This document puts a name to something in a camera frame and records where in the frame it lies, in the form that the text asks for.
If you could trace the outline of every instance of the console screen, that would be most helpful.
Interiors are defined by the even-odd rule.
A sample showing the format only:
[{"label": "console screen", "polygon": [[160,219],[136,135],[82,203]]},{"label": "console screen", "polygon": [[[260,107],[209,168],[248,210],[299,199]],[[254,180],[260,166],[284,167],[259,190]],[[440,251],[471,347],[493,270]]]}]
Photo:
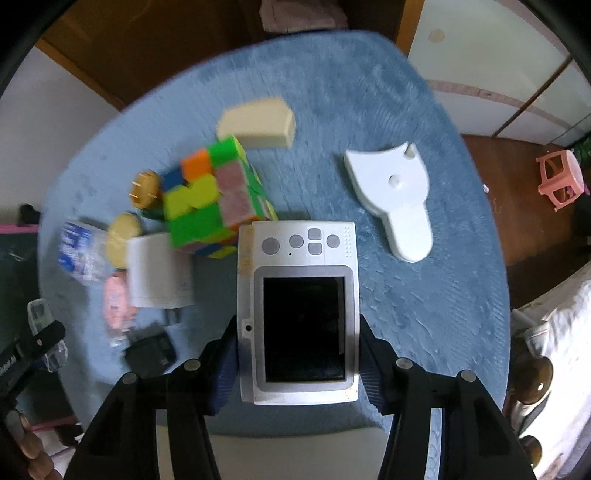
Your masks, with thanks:
[{"label": "console screen", "polygon": [[263,279],[268,382],[345,379],[345,279]]}]

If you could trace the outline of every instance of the white wall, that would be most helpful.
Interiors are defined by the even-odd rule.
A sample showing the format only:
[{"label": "white wall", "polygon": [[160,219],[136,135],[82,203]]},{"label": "white wall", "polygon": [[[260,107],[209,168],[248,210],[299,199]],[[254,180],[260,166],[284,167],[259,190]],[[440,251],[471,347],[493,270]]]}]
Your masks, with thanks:
[{"label": "white wall", "polygon": [[495,0],[426,0],[409,61],[426,79],[525,102],[566,55]]},{"label": "white wall", "polygon": [[0,98],[0,224],[41,209],[71,158],[118,111],[36,48]]},{"label": "white wall", "polygon": [[[565,61],[519,0],[426,0],[409,61],[460,133],[492,135]],[[591,87],[574,63],[500,137],[568,145],[589,131]]]}]

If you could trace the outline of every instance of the white cloth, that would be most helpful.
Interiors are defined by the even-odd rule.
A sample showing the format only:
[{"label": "white cloth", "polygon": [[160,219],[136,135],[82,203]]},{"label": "white cloth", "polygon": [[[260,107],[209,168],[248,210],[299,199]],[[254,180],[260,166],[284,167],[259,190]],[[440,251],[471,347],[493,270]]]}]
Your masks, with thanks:
[{"label": "white cloth", "polygon": [[523,431],[542,445],[537,478],[555,478],[591,416],[591,262],[557,287],[514,311],[533,355],[548,357],[554,377],[547,403]]}]

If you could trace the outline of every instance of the wooden door frame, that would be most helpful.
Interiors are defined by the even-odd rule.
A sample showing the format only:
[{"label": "wooden door frame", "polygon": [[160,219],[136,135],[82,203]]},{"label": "wooden door frame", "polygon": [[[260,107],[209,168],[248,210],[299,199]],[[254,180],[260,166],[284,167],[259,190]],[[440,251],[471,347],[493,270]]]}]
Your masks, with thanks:
[{"label": "wooden door frame", "polygon": [[396,34],[396,46],[407,57],[410,47],[413,46],[415,33],[417,32],[418,21],[421,18],[425,0],[405,0],[400,17],[400,26]]}]

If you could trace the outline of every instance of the blue fuzzy tablecloth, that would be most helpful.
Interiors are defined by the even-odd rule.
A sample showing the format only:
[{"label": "blue fuzzy tablecloth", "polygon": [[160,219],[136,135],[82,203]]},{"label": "blue fuzzy tablecloth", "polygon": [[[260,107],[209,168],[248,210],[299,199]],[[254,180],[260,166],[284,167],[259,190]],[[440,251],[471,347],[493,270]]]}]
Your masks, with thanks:
[{"label": "blue fuzzy tablecloth", "polygon": [[[48,196],[40,230],[40,282],[67,327],[60,371],[72,407],[88,425],[126,371],[110,348],[102,286],[82,287],[57,264],[66,219],[108,225],[131,210],[135,175],[162,171],[215,140],[225,108],[282,96],[295,113],[290,150],[252,150],[280,219],[353,220],[361,311],[374,333],[426,370],[474,370],[500,406],[509,357],[509,299],[499,239],[468,151],[429,88],[396,47],[371,33],[295,35],[243,48],[187,70],[107,125],[73,159]],[[431,254],[416,264],[391,255],[381,221],[357,201],[343,165],[350,148],[378,151],[414,142],[427,166]],[[149,231],[158,224],[148,222]],[[236,306],[236,258],[196,260],[196,305],[168,327],[179,361],[218,338]],[[142,309],[138,324],[160,321]],[[240,402],[238,383],[211,433],[275,436],[389,428],[363,388],[350,404],[261,407]],[[433,414],[428,477],[436,476],[440,415]]]}]

